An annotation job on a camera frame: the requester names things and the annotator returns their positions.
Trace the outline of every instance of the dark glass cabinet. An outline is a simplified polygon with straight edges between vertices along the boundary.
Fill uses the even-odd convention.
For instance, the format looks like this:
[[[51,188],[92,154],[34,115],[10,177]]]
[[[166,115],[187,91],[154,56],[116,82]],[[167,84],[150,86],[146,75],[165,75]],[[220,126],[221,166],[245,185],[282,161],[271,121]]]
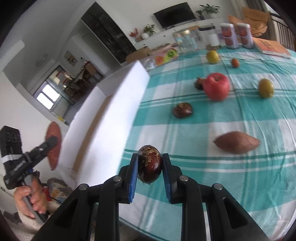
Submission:
[[[120,63],[136,49],[113,19],[94,3],[81,18]]]

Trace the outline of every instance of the railing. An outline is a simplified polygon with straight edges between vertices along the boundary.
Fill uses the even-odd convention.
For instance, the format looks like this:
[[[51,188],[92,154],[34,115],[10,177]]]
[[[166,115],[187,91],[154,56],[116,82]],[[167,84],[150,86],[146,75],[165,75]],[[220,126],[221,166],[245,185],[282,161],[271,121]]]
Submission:
[[[295,51],[296,49],[296,39],[289,27],[283,21],[281,16],[275,13],[269,13],[270,18],[274,22],[274,27],[276,29],[277,40],[287,49]]]

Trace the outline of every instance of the tv cabinet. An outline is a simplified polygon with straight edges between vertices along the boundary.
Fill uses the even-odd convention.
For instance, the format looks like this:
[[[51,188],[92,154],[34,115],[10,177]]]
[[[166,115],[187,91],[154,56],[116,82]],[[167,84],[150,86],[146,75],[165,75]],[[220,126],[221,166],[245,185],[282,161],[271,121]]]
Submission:
[[[137,50],[142,47],[145,47],[145,46],[148,46],[150,49],[153,49],[153,48],[156,48],[156,47],[166,44],[166,43],[174,43],[175,40],[172,36],[172,33],[175,33],[175,32],[180,31],[182,29],[186,29],[186,28],[193,27],[196,25],[204,26],[204,25],[214,24],[217,32],[219,33],[221,31],[221,28],[220,28],[221,23],[223,23],[223,18],[212,18],[212,19],[206,19],[206,20],[182,24],[182,25],[170,28],[168,30],[164,30],[159,33],[156,33],[156,34],[150,36],[149,38],[136,43],[134,46]]]

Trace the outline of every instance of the orange book cover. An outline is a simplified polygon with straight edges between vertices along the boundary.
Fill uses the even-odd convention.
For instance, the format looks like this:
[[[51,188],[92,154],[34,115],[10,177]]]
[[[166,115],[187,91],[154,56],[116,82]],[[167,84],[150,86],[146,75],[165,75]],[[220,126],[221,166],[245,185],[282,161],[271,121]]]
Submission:
[[[256,48],[263,54],[276,55],[276,56],[281,56],[286,58],[291,57],[288,50],[285,49],[284,46],[277,41],[259,39],[254,37],[253,37],[253,40]]]

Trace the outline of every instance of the hand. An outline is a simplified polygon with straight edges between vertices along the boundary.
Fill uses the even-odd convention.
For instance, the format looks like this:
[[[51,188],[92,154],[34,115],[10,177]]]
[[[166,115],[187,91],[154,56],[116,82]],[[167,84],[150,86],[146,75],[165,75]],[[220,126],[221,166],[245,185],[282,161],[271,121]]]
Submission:
[[[18,207],[18,210],[30,218],[35,218],[33,213],[29,211],[22,199],[23,197],[28,196],[30,193],[32,193],[30,201],[33,204],[33,209],[39,213],[45,213],[47,210],[46,194],[43,192],[41,185],[38,183],[38,180],[35,177],[32,180],[31,187],[17,187],[14,193],[15,203]]]

